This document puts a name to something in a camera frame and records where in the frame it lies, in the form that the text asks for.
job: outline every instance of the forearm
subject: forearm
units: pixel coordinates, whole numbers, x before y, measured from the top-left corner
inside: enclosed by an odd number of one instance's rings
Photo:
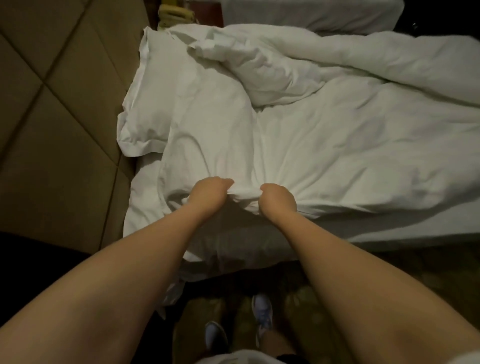
[[[479,349],[478,332],[412,277],[298,213],[276,222],[364,363],[441,363]]]
[[[36,362],[129,362],[204,218],[186,205],[81,263],[0,329],[0,361],[53,347]]]

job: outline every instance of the white duvet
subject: white duvet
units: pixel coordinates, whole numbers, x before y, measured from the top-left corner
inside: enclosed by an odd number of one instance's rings
[[[480,44],[393,32],[181,25],[190,47],[159,174],[169,213],[196,181],[287,187],[314,218],[427,209],[480,185]]]

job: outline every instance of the shoe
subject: shoe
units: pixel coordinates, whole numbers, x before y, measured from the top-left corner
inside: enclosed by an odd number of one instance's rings
[[[252,311],[257,321],[257,335],[255,341],[260,348],[260,338],[267,330],[273,329],[273,308],[266,294],[260,293],[252,297]]]
[[[209,321],[205,325],[205,346],[212,355],[228,353],[227,334],[219,323]]]

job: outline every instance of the floor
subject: floor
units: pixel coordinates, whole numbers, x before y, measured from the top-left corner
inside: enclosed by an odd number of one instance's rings
[[[448,301],[480,328],[480,244],[378,254]],[[204,351],[203,329],[209,320],[224,326],[231,349],[255,349],[252,295],[267,293],[274,322],[311,364],[356,363],[332,318],[319,302],[298,262],[246,270],[188,284],[169,311],[176,321],[175,364],[192,364]]]

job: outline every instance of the brown padded headboard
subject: brown padded headboard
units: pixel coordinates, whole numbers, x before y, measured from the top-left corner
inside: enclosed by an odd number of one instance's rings
[[[117,114],[147,25],[142,0],[0,1],[0,231],[87,253],[121,237]]]

